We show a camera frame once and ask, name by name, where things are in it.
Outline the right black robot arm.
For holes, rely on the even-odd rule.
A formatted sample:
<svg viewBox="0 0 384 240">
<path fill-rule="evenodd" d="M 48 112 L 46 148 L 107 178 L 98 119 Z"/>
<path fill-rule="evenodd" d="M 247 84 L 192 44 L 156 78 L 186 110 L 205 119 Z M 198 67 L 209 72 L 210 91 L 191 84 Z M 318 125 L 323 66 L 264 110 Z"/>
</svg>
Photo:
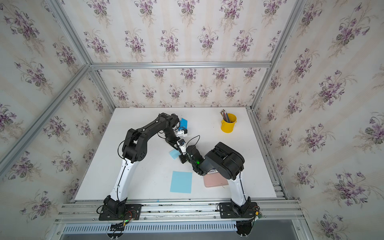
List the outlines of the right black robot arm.
<svg viewBox="0 0 384 240">
<path fill-rule="evenodd" d="M 216 144 L 204 157 L 195 145 L 178 144 L 177 149 L 180 152 L 181 162 L 183 164 L 189 162 L 198 175 L 205 176 L 209 171 L 217 170 L 228 181 L 233 212 L 240 216 L 249 209 L 251 199 L 245 194 L 241 179 L 245 159 L 240 153 L 222 142 Z"/>
</svg>

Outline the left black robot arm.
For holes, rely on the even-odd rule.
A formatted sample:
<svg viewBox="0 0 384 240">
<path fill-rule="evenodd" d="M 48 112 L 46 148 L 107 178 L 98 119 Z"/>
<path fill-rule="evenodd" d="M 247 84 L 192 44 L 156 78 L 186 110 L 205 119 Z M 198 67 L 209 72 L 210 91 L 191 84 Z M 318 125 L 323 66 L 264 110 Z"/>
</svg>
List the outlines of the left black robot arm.
<svg viewBox="0 0 384 240">
<path fill-rule="evenodd" d="M 179 144 L 180 137 L 176 136 L 175 127 L 180 120 L 176 114 L 159 114 L 155 120 L 139 129 L 130 129 L 123 141 L 123 146 L 118 147 L 122 150 L 122 166 L 117 177 L 116 183 L 111 193 L 104 199 L 104 206 L 115 215 L 124 213 L 125 204 L 128 197 L 128 186 L 133 178 L 135 170 L 148 151 L 148 141 L 159 132 L 164 132 L 165 141 L 168 145 L 178 151 L 181 155 L 183 151 Z"/>
</svg>

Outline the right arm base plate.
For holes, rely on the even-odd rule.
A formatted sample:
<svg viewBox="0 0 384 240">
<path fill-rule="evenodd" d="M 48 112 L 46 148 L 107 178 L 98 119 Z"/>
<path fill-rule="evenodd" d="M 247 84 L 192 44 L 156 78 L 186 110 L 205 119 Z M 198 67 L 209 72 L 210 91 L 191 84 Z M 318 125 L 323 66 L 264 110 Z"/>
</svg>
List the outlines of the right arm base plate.
<svg viewBox="0 0 384 240">
<path fill-rule="evenodd" d="M 249 219 L 259 215 L 260 207 L 256 202 L 245 202 L 238 206 L 234 202 L 219 203 L 218 211 L 221 219 Z"/>
</svg>

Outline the light blue front paper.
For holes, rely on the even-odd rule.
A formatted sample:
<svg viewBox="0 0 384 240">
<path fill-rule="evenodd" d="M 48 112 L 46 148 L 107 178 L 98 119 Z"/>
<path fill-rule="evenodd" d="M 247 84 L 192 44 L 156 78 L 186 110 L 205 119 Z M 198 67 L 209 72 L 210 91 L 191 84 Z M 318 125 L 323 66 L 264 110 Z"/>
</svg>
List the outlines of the light blue front paper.
<svg viewBox="0 0 384 240">
<path fill-rule="evenodd" d="M 171 193 L 190 194 L 192 192 L 193 174 L 190 172 L 173 171 L 171 180 Z"/>
</svg>

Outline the light blue paper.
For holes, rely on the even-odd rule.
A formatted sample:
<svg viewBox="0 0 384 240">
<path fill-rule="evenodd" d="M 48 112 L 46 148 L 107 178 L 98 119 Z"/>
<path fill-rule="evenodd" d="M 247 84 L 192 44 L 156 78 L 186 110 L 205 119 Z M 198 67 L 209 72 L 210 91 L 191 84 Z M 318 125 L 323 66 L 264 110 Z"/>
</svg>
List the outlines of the light blue paper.
<svg viewBox="0 0 384 240">
<path fill-rule="evenodd" d="M 173 171 L 171 180 L 171 193 L 190 194 L 192 192 L 193 174 L 190 172 Z"/>
<path fill-rule="evenodd" d="M 181 155 L 178 150 L 172 150 L 169 152 L 169 154 L 173 160 L 176 160 Z"/>
</svg>

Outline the bright blue square paper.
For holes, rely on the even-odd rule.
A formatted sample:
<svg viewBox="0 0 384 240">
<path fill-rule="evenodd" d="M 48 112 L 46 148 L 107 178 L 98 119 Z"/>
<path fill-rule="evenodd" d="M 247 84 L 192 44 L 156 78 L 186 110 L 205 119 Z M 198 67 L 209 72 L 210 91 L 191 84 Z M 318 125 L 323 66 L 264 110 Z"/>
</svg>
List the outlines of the bright blue square paper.
<svg viewBox="0 0 384 240">
<path fill-rule="evenodd" d="M 180 125 L 179 125 L 179 130 L 184 130 L 188 128 L 188 121 L 185 120 L 184 118 L 181 118 L 180 120 Z"/>
</svg>

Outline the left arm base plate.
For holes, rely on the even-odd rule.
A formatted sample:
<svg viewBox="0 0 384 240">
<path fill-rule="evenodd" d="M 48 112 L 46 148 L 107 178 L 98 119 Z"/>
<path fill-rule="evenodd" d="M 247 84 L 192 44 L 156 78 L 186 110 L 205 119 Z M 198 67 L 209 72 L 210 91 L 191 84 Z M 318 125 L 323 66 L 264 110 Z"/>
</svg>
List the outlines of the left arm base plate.
<svg viewBox="0 0 384 240">
<path fill-rule="evenodd" d="M 138 220 L 141 210 L 141 204 L 127 204 L 124 207 L 120 205 L 117 208 L 103 205 L 99 213 L 99 221 Z"/>
</svg>

